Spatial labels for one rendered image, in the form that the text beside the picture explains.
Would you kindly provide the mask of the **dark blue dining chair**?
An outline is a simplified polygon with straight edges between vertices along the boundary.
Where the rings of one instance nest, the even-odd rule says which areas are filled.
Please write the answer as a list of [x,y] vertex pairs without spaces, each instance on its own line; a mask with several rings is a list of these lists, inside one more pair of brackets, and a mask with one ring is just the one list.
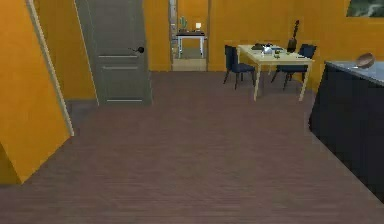
[[252,83],[255,83],[255,67],[245,63],[240,63],[238,61],[237,49],[234,46],[226,45],[224,49],[226,73],[224,76],[223,83],[226,83],[230,73],[235,74],[234,89],[237,89],[239,80],[244,80],[244,73],[250,73]]
[[[316,45],[302,44],[298,54],[301,57],[312,59],[316,49],[317,49]],[[292,80],[292,77],[295,73],[301,73],[302,79],[305,79],[305,73],[307,71],[307,68],[308,68],[307,65],[278,65],[276,67],[276,71],[274,72],[271,81],[275,80],[279,72],[283,72],[286,74],[283,88],[286,88],[287,82]]]

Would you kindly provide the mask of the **white side table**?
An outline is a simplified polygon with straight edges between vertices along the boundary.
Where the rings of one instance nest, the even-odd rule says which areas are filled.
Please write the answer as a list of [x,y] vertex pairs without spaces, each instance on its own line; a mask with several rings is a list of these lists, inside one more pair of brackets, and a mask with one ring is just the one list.
[[176,35],[177,44],[178,44],[178,57],[181,57],[183,53],[183,40],[184,39],[198,39],[199,40],[199,50],[201,57],[204,57],[204,41],[206,36],[204,33],[198,32],[186,32],[186,33],[178,33]]

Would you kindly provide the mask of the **grey room door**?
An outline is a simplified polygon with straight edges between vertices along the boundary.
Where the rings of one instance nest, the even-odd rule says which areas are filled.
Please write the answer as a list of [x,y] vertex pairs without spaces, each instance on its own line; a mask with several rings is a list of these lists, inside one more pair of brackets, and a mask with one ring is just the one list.
[[[142,0],[74,0],[101,104],[150,104]],[[144,53],[130,48],[144,47]]]

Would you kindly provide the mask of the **cream dining table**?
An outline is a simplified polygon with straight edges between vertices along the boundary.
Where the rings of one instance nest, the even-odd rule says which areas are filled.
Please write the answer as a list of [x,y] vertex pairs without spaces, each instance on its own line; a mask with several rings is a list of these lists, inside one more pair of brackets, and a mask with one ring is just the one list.
[[257,97],[260,95],[259,92],[259,82],[261,77],[261,69],[263,66],[268,66],[272,68],[273,66],[284,66],[284,65],[302,65],[307,67],[305,72],[304,81],[302,84],[301,92],[299,95],[299,101],[302,101],[305,95],[305,90],[307,82],[309,79],[309,74],[312,68],[313,60],[304,56],[299,55],[298,53],[280,53],[279,57],[275,57],[274,51],[271,54],[265,54],[261,50],[252,50],[251,45],[238,45],[237,54],[241,56],[244,53],[249,59],[251,59],[256,64],[256,80],[254,86],[253,100],[256,101]]

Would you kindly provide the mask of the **dark brown guitar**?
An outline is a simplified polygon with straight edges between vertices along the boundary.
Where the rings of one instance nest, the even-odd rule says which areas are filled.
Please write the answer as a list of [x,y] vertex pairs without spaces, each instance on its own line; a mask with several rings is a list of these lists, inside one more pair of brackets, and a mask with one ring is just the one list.
[[297,20],[295,22],[293,36],[288,41],[287,51],[290,53],[292,53],[296,50],[296,45],[297,45],[296,35],[297,35],[298,29],[299,29],[299,24],[300,24],[300,21]]

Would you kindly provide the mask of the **dark kitchen counter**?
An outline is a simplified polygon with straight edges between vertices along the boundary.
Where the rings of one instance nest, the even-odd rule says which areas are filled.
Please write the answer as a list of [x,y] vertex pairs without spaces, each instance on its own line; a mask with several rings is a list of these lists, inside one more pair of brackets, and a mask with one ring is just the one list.
[[308,125],[384,203],[384,61],[327,61]]

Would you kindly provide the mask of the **brown wooden bowl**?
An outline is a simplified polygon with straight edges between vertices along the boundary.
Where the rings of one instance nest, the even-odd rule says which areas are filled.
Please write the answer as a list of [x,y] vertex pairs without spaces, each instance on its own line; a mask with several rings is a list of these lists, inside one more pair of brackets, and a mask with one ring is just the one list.
[[362,69],[370,68],[374,63],[375,56],[370,52],[360,55],[355,61],[356,67]]

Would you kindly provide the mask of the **framed wall picture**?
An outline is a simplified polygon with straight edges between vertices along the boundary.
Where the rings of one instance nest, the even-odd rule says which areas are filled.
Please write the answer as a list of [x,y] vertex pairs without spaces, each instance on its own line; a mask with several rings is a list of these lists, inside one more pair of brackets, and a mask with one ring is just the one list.
[[346,16],[384,18],[384,0],[350,0]]

